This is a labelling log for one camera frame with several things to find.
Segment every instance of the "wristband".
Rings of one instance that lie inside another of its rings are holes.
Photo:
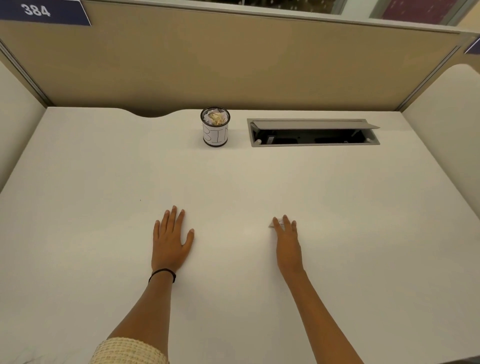
[[[167,272],[170,272],[172,275],[173,275],[173,283],[175,283],[175,278],[177,277],[177,275],[175,273],[173,273],[173,271],[171,271],[170,269],[168,268],[162,268],[162,269],[159,269],[159,270],[156,270],[155,272],[152,273],[152,275],[150,276],[150,279],[148,280],[148,283],[150,283],[150,280],[152,279],[152,277],[157,274],[158,272],[162,272],[162,271],[167,271]]]

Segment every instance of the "sleeve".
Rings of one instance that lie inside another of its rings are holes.
[[[110,338],[101,343],[89,364],[168,364],[160,350],[128,338]]]

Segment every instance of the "person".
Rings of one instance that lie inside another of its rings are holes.
[[[194,240],[194,230],[181,244],[185,217],[177,208],[165,211],[153,229],[152,276],[138,302],[95,351],[90,364],[167,364],[170,299],[176,272],[185,262]],[[310,346],[318,364],[363,363],[337,326],[310,283],[303,268],[297,223],[283,216],[285,230],[277,218],[278,268],[295,300]]]

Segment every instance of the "desk power outlet compartment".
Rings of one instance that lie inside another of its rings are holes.
[[[365,119],[247,119],[250,142],[257,146],[379,145]]]

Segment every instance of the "cubicle partition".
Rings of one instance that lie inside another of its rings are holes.
[[[0,60],[47,106],[396,110],[452,63],[476,60],[462,50],[477,34],[453,27],[195,1],[82,3],[92,26],[0,21]]]

